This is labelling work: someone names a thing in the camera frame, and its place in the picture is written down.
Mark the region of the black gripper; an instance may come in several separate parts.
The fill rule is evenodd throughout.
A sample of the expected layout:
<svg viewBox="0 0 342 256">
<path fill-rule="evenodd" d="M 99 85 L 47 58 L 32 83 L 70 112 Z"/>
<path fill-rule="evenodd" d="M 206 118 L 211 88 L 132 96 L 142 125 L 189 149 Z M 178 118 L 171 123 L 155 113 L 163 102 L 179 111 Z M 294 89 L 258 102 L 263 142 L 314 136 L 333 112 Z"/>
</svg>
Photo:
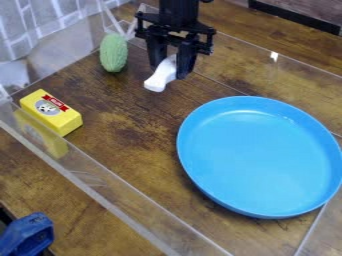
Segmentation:
<svg viewBox="0 0 342 256">
<path fill-rule="evenodd" d="M 135 36 L 146 40 L 150 66 L 156 69 L 167 57 L 167 46 L 178 47 L 177 78 L 185 79 L 193 72 L 197 53 L 210 55 L 217 30 L 198 21 L 195 14 L 186 17 L 159 13 L 135 14 L 138 21 Z"/>
</svg>

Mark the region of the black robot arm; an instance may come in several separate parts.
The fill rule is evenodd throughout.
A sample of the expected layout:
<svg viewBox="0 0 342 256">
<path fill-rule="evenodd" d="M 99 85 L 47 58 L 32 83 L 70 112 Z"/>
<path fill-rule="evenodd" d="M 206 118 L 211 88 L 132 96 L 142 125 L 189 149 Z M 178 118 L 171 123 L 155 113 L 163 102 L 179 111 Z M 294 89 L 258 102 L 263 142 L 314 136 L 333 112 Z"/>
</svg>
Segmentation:
<svg viewBox="0 0 342 256">
<path fill-rule="evenodd" d="M 214 52 L 217 30 L 198 21 L 199 3 L 214 0 L 159 0 L 159 12 L 138 11 L 135 36 L 146 40 L 152 68 L 167 57 L 170 45 L 178 48 L 177 78 L 185 79 L 193 72 L 199 54 Z"/>
</svg>

